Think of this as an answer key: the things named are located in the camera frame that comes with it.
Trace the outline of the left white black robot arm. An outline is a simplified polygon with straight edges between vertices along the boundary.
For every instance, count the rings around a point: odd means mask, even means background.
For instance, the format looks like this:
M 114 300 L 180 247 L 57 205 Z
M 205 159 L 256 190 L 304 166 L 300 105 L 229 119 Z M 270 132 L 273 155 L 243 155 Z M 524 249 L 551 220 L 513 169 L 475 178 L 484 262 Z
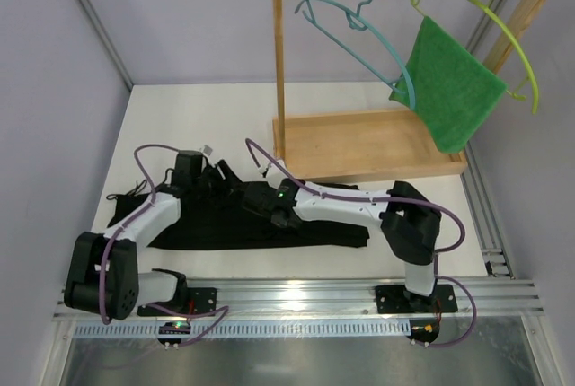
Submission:
M 133 311 L 198 317 L 184 274 L 138 270 L 138 255 L 181 220 L 208 165 L 203 151 L 178 150 L 169 183 L 152 184 L 144 202 L 103 232 L 82 232 L 75 241 L 64 288 L 64 305 L 98 314 L 102 323 L 125 320 Z

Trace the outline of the black trousers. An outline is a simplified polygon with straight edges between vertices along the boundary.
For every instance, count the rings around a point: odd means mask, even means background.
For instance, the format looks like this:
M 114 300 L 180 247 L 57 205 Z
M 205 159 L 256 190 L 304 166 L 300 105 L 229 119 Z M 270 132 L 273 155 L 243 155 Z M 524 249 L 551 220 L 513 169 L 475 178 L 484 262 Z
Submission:
M 237 177 L 226 161 L 215 165 L 225 192 L 208 198 L 185 197 L 181 218 L 151 243 L 160 250 L 256 250 L 308 246 L 364 248 L 368 229 L 356 224 L 302 221 L 297 229 L 278 228 L 242 207 L 248 182 Z

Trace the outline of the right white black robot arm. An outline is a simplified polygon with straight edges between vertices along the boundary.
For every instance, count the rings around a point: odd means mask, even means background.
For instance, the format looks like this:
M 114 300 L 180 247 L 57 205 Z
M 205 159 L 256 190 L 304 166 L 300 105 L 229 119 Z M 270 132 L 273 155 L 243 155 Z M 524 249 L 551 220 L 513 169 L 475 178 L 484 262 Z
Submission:
M 415 312 L 434 308 L 434 258 L 441 213 L 411 184 L 396 181 L 386 193 L 359 193 L 290 179 L 276 188 L 267 182 L 250 182 L 242 207 L 284 229 L 315 222 L 379 229 L 395 257 L 404 262 L 405 301 Z

